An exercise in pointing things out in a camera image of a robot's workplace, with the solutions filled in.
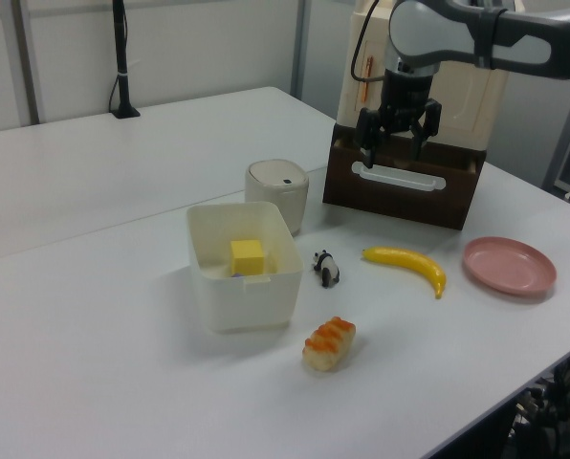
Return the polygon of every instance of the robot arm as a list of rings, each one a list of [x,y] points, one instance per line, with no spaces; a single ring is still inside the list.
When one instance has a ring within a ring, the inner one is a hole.
[[[570,10],[531,15],[508,11],[500,0],[486,0],[485,8],[471,3],[477,1],[395,2],[381,108],[362,109],[356,129],[366,167],[372,167],[376,147],[392,133],[412,132],[413,158],[438,133],[441,106],[428,95],[441,61],[570,80]]]

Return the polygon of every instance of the container lid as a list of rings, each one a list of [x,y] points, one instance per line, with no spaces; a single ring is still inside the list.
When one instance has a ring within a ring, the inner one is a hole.
[[[300,185],[308,181],[299,165],[286,160],[268,160],[249,166],[250,174],[261,184],[269,186]]]

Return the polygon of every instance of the black stand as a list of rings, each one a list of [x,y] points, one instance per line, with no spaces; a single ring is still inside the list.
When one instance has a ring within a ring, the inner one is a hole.
[[[139,117],[141,114],[130,103],[130,91],[128,88],[128,64],[125,56],[125,24],[123,22],[123,0],[113,0],[113,22],[115,25],[115,50],[117,54],[118,84],[120,86],[120,108],[112,113],[115,118]]]

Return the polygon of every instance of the brown wooden box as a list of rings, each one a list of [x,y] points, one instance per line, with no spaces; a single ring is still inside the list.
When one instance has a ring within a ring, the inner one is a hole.
[[[478,177],[487,156],[428,142],[417,161],[410,140],[392,137],[377,152],[375,164],[443,177],[441,190],[420,191],[361,178],[351,164],[363,154],[353,143],[355,130],[335,125],[323,190],[323,202],[460,230],[464,227]]]

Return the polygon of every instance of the pink plate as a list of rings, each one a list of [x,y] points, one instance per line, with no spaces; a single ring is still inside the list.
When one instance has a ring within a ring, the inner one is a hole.
[[[512,295],[538,295],[557,279],[551,260],[533,247],[504,237],[481,237],[464,250],[464,265],[481,282]]]

